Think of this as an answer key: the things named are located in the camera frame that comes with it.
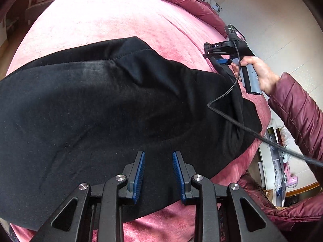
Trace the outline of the person's right hand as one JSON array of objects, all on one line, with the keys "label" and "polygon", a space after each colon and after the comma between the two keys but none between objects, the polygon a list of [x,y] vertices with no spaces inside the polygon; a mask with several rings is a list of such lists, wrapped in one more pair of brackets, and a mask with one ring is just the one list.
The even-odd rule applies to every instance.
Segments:
[{"label": "person's right hand", "polygon": [[245,56],[240,61],[240,65],[253,65],[258,76],[259,88],[267,96],[271,96],[274,93],[280,76],[275,74],[262,59],[255,56]]}]

